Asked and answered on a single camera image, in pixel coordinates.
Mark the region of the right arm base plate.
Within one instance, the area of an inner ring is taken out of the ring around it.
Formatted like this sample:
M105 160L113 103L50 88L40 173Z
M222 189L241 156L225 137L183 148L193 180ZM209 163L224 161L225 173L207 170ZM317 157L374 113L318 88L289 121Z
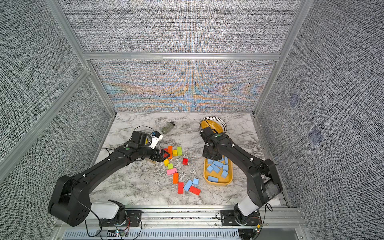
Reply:
M260 212L253 212L248 216L243 216L240 211L237 210L221 210L218 214L218 219L223 226L258 226L262 224L262 218Z

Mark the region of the orange long block upper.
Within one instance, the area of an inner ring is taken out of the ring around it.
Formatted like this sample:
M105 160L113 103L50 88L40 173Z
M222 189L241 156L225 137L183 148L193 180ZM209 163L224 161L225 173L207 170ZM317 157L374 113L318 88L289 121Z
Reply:
M168 146L168 153L170 154L168 159L171 160L173 158L173 147L172 146Z

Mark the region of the orange block lower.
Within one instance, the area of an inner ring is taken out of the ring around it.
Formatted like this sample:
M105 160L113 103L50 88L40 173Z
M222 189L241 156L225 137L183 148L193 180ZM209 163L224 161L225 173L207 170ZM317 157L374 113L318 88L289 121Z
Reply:
M179 174L174 173L173 174L173 184L178 184L179 183Z

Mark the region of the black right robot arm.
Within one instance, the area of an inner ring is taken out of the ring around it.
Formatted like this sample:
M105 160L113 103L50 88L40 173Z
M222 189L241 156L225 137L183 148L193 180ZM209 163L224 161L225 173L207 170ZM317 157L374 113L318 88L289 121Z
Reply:
M203 157L211 160L227 157L247 177L247 196L234 206L234 216L238 224L245 224L248 216L282 193L282 182L272 160L262 160L251 155L235 144L228 135L218 133L210 127L200 130L200 136L205 142Z

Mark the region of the pink long block lower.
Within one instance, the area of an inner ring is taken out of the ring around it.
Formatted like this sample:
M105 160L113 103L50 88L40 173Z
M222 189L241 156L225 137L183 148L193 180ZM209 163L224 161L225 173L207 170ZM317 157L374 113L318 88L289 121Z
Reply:
M175 173L177 173L178 171L177 171L177 169L176 168L173 168L173 169L169 169L169 170L167 170L167 175L169 176L169 175L173 175L173 174L175 174Z

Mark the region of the red block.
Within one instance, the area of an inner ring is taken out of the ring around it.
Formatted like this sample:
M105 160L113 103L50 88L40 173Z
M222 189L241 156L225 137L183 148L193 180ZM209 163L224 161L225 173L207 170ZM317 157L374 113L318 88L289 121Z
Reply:
M184 183L178 183L178 194L182 195L184 193Z
M189 188L189 192L191 192L191 193L193 193L193 194L199 196L200 193L201 193L201 190L198 189L198 188L196 188L196 187L194 187L194 186L191 186L191 187Z

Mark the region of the patterned bowl of yellow grains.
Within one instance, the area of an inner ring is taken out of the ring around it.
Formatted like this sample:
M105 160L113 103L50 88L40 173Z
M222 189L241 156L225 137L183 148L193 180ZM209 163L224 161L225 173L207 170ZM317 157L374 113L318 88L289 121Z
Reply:
M203 129L210 127L213 130L216 130L219 134L220 133L226 133L227 132L227 124L226 122L215 116L209 116L203 118L199 123L199 129L202 131Z

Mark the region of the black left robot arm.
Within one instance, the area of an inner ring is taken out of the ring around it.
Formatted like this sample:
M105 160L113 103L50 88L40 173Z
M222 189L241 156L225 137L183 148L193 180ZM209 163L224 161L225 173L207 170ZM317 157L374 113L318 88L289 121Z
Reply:
M72 227L84 222L88 215L96 217L101 223L107 217L97 214L92 209L93 204L90 201L90 193L100 183L131 163L145 158L162 163L170 156L163 149L120 146L91 168L72 177L67 175L60 177L52 193L48 213Z

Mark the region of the green long block upper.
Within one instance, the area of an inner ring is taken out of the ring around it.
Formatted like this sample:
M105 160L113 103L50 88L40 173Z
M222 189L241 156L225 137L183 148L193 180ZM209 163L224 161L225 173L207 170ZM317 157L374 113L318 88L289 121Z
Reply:
M181 156L183 153L182 153L182 147L177 147L177 154L178 156Z

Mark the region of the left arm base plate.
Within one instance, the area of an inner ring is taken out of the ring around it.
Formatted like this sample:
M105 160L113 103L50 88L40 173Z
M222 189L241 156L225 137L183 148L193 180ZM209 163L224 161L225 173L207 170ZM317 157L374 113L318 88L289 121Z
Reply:
M125 213L117 213L113 219L101 219L99 226L103 227L140 227L142 211L126 210Z

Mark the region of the glass spice jar black lid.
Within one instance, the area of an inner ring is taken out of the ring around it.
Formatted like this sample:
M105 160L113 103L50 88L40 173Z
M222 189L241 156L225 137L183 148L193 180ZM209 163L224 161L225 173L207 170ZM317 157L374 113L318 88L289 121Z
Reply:
M161 128L161 133L167 135L175 127L174 122L168 122Z

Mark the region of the yellow small block lower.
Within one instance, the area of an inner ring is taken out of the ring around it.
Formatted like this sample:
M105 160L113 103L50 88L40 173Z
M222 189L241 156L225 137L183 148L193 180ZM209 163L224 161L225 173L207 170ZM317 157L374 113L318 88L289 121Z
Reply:
M168 166L169 163L170 163L170 162L169 162L168 159L164 160L164 165L165 165L166 167Z

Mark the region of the yellow plastic tray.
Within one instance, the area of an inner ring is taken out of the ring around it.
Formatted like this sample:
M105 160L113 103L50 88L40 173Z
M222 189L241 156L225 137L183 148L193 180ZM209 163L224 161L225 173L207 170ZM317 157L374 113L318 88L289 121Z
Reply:
M225 156L221 160L205 159L203 174L209 184L226 186L233 181L233 163Z

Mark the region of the red block bottom left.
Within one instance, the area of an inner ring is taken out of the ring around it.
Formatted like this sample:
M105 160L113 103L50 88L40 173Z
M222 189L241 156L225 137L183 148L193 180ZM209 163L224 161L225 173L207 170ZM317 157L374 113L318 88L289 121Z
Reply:
M184 193L184 183L178 183L178 194L182 195Z

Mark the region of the blue long block bottom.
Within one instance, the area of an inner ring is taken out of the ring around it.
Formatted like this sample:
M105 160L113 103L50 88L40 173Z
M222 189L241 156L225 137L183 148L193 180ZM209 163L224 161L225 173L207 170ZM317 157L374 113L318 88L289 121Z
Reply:
M193 185L192 180L188 180L188 182L184 185L184 190L189 191L190 187Z

